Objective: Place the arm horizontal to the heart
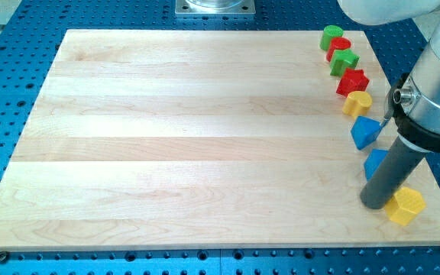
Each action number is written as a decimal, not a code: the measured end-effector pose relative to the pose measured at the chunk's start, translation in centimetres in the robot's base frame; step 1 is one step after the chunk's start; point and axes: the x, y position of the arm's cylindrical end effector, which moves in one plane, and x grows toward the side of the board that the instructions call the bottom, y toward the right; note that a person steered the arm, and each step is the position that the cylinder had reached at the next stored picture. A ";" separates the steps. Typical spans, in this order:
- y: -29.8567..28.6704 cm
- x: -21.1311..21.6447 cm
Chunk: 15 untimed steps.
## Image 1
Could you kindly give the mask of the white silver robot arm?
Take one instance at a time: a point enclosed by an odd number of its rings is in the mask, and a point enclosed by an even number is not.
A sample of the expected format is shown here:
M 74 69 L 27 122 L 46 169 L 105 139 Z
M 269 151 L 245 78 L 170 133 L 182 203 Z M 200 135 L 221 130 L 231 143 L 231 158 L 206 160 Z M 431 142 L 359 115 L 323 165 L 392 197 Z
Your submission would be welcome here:
M 340 0 L 339 5 L 359 24 L 380 25 L 437 11 L 440 0 Z M 440 153 L 440 23 L 404 84 L 388 99 L 385 116 L 394 118 L 399 133 L 392 152 Z

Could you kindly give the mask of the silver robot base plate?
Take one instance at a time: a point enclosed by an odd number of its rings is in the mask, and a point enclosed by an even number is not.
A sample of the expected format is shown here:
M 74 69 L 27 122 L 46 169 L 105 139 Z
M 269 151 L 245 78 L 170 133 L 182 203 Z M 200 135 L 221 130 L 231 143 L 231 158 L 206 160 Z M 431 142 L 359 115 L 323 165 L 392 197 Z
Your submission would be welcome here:
M 214 15 L 255 15 L 254 0 L 175 0 L 175 14 L 180 17 Z

